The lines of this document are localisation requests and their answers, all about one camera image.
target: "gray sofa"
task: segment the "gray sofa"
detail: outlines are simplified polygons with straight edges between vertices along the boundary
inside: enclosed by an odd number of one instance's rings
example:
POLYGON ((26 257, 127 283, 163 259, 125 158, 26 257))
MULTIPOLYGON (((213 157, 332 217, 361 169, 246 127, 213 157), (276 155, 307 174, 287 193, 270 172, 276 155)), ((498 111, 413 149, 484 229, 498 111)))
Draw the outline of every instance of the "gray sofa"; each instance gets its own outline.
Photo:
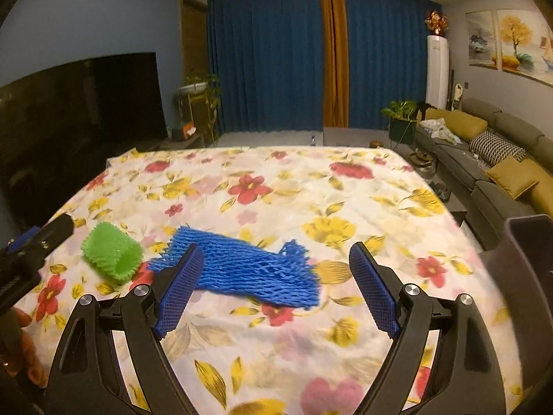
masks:
MULTIPOLYGON (((553 141, 538 128, 474 98, 464 99, 462 110, 486 120, 488 130, 523 147, 527 157, 553 173, 553 141)), ((415 144, 437 159, 439 177, 467 208, 466 221, 485 249, 497 246, 505 219, 536 214, 529 202, 513 200, 501 187, 491 182, 478 166, 466 142, 452 145, 444 140, 432 139, 422 127, 418 127, 415 144)))

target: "canvas art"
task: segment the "canvas art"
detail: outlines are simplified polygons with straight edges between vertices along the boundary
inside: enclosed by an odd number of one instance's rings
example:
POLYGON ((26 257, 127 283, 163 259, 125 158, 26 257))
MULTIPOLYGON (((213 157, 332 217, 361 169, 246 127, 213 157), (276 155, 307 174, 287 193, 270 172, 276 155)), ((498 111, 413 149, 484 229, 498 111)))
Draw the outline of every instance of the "canvas art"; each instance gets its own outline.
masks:
POLYGON ((468 63, 497 69, 496 28, 491 11, 466 14, 468 63))
POLYGON ((503 71, 553 87, 553 34, 539 11, 497 11, 503 71))

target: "throw pillow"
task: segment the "throw pillow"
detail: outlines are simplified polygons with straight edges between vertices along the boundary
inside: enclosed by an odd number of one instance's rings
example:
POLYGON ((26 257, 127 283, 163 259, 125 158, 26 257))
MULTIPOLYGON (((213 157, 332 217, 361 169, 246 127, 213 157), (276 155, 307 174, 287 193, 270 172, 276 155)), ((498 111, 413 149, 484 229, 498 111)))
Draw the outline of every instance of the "throw pillow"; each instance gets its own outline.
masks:
POLYGON ((472 139, 469 147, 473 153, 478 154, 492 167, 500 163, 507 156, 512 156, 517 161, 521 161, 526 154, 524 148, 517 147, 514 143, 489 131, 478 134, 472 139))
POLYGON ((439 118, 445 118, 448 114, 451 114, 451 111, 445 109, 428 108, 425 119, 438 120, 439 118))
POLYGON ((460 110, 447 112, 444 118, 449 130, 465 142, 470 142, 488 127, 487 121, 460 110))
POLYGON ((553 176, 532 159, 524 159, 524 166, 538 181, 530 190, 530 204, 537 213, 546 213, 553 218, 553 176))
POLYGON ((507 156, 496 166, 486 170, 486 174, 514 200, 537 184, 532 169, 512 156, 507 156))

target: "white cloth pile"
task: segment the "white cloth pile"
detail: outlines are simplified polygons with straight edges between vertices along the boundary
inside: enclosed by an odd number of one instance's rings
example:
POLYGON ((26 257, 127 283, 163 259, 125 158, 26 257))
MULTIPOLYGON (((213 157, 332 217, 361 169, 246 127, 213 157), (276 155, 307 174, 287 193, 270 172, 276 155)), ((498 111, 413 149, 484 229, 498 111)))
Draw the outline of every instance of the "white cloth pile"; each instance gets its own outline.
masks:
POLYGON ((423 120, 420 125, 431 133, 432 139, 442 139, 452 143, 453 145, 461 144, 461 139, 453 134, 446 126, 446 121, 443 118, 435 120, 423 120))

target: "yellow cushion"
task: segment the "yellow cushion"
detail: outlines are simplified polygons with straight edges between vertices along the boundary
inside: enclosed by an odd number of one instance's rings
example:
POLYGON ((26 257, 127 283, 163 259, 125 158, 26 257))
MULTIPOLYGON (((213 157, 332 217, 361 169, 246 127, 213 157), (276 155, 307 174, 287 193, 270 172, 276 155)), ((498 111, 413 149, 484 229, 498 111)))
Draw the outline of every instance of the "yellow cushion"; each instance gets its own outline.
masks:
POLYGON ((532 159, 524 159, 521 164, 537 180, 537 185, 530 190, 530 204, 537 213, 553 217, 553 176, 532 159))
POLYGON ((486 170, 486 174, 514 200, 537 184, 533 170, 512 156, 486 170))
POLYGON ((465 142, 470 142, 488 128, 487 121, 460 110, 448 112, 445 119, 449 130, 465 142))
POLYGON ((438 118, 446 118, 446 115, 451 114, 451 111, 445 109, 427 109, 427 120, 436 120, 438 118))

